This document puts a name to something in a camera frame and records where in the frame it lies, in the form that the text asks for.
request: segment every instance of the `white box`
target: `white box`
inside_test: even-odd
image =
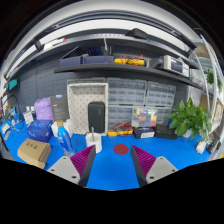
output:
[[[27,111],[23,113],[26,124],[30,124],[33,122],[33,115],[31,111]]]

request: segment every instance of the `potted plant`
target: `potted plant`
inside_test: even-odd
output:
[[[195,106],[191,98],[187,103],[181,100],[175,107],[177,109],[174,109],[169,116],[169,119],[173,119],[169,128],[176,128],[174,133],[177,136],[183,136],[190,132],[191,139],[200,134],[201,141],[208,140],[208,133],[212,129],[212,124],[211,115],[206,113],[207,110],[203,110],[200,104]]]
[[[204,73],[207,75],[207,83],[213,85],[213,83],[214,83],[214,75],[213,75],[213,73],[210,72],[209,69],[208,69],[208,71],[204,71]],[[219,79],[219,77],[217,77],[217,82],[218,82],[219,92],[222,92],[222,82]]]

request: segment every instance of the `cardboard box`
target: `cardboard box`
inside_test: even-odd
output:
[[[54,121],[70,119],[67,94],[50,96]]]
[[[212,103],[213,103],[213,100],[211,97],[209,97],[210,108],[212,106]],[[203,109],[208,109],[207,96],[202,95],[200,104]],[[222,119],[222,113],[223,113],[223,105],[218,100],[216,103],[213,121],[220,121]]]
[[[19,147],[17,155],[30,165],[43,169],[51,152],[48,143],[26,139]]]

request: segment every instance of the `red circle on floor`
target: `red circle on floor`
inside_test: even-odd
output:
[[[116,152],[119,155],[124,155],[128,153],[128,151],[129,151],[129,148],[124,144],[118,144],[118,145],[115,145],[114,147],[114,152]]]

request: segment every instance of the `blue floor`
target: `blue floor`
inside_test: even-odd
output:
[[[17,162],[26,163],[17,156],[19,146],[28,138],[26,124],[22,131],[13,130],[6,141],[13,158]],[[100,190],[125,190],[139,188],[135,174],[134,164],[130,155],[131,145],[138,146],[152,154],[155,157],[166,157],[178,170],[190,165],[206,162],[210,154],[205,150],[203,154],[197,153],[195,145],[200,136],[196,136],[190,141],[184,137],[177,140],[168,140],[161,138],[135,139],[134,135],[130,137],[102,137],[102,151],[96,154],[90,173],[87,188]],[[52,151],[47,160],[44,170],[48,170],[64,154],[59,142],[53,136],[49,142]],[[118,155],[113,148],[117,144],[125,144],[129,147],[129,152],[125,155]],[[86,148],[84,135],[73,135],[72,145],[76,152]]]

